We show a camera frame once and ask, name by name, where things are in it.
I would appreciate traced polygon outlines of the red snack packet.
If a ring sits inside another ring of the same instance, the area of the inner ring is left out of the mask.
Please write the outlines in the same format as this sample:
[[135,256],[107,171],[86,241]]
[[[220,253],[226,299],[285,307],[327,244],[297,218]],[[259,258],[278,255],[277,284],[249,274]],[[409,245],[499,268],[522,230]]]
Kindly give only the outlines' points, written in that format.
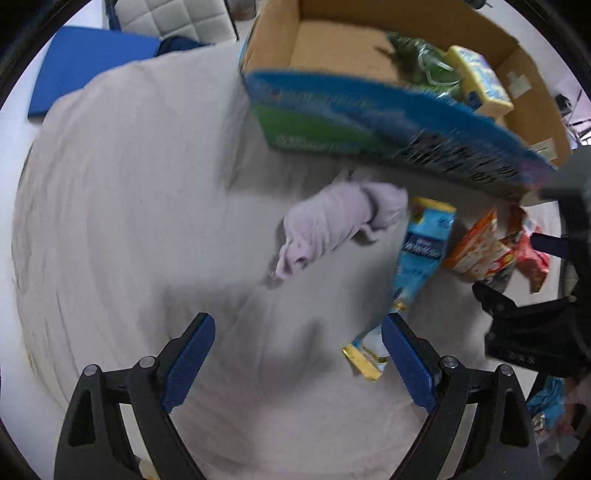
[[521,206],[511,205],[506,234],[501,242],[514,254],[515,267],[529,280],[530,292],[538,293],[550,271],[550,256],[536,250],[531,238],[542,229]]

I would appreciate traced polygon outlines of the orange cartoon snack packet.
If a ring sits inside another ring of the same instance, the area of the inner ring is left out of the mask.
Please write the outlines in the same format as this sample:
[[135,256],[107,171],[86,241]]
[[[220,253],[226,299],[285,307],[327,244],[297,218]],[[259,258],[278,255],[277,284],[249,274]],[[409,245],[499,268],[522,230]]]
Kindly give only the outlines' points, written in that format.
[[490,282],[515,265],[514,250],[497,237],[497,208],[481,217],[443,261],[464,280]]

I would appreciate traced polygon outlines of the long light blue packet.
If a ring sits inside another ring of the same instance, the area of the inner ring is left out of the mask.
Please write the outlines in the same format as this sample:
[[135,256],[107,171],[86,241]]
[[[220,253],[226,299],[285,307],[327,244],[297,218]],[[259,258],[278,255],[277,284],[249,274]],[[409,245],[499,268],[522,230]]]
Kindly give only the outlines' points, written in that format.
[[[406,317],[418,293],[443,262],[457,209],[449,203],[415,197],[392,282],[391,311]],[[390,354],[377,325],[342,348],[342,353],[363,376],[376,381],[384,373]]]

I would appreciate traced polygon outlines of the lilac sock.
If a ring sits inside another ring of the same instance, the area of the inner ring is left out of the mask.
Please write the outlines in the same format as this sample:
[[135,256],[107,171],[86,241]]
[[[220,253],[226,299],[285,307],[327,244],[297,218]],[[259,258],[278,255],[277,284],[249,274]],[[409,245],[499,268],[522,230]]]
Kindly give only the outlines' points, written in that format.
[[284,216],[273,276],[286,281],[358,234],[374,242],[401,220],[408,203],[407,190],[391,183],[349,179],[326,186]]

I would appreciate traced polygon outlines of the green snack packet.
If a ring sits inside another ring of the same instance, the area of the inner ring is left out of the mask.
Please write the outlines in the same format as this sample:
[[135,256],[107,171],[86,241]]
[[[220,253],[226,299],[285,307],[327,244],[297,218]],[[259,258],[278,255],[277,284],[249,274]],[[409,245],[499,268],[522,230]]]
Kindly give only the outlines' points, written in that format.
[[422,38],[387,32],[393,59],[412,88],[439,99],[461,100],[461,76],[441,50]]

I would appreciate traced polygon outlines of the grey table cloth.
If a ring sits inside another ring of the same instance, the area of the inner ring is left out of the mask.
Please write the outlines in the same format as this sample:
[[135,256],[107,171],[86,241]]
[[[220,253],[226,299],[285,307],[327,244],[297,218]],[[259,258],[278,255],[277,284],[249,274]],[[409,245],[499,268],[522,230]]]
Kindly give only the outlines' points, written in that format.
[[406,232],[349,241],[279,286],[283,216],[353,173],[454,205],[506,202],[401,169],[270,149],[238,46],[107,71],[46,115],[19,182],[12,258],[24,340],[65,410],[82,369],[133,366],[200,312],[216,337],[172,418],[211,479],[386,479],[425,419],[397,370],[342,348],[381,322]]

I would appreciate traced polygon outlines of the open cardboard box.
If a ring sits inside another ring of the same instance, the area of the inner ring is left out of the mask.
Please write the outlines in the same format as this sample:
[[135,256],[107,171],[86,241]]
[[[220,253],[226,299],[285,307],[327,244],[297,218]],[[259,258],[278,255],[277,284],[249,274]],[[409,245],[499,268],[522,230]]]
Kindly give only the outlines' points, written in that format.
[[[484,57],[512,110],[419,86],[390,41]],[[571,154],[565,125],[519,42],[461,1],[271,1],[239,70],[270,146],[401,165],[505,198],[540,188]]]

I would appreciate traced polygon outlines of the blue foam mat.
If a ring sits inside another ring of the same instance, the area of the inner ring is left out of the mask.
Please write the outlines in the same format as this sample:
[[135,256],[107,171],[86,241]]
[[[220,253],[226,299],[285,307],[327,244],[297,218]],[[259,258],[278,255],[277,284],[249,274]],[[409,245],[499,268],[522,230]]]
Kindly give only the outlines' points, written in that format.
[[160,41],[104,29],[63,26],[41,64],[28,116],[47,114],[62,96],[83,88],[97,75],[133,61],[153,58]]

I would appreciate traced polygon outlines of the dark blue cloth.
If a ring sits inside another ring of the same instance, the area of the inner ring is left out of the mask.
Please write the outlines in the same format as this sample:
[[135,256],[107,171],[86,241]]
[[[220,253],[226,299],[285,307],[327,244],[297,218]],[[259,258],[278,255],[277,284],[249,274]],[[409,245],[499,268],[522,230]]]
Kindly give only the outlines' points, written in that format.
[[172,52],[189,51],[207,46],[208,43],[201,43],[188,37],[174,35],[160,41],[156,55],[161,56]]

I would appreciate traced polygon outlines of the left white padded chair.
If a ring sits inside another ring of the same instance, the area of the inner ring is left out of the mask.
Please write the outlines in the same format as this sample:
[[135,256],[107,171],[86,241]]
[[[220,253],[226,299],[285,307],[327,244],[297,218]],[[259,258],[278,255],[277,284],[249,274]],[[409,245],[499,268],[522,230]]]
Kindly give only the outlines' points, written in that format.
[[223,0],[105,1],[111,30],[160,40],[181,36],[201,44],[238,40]]

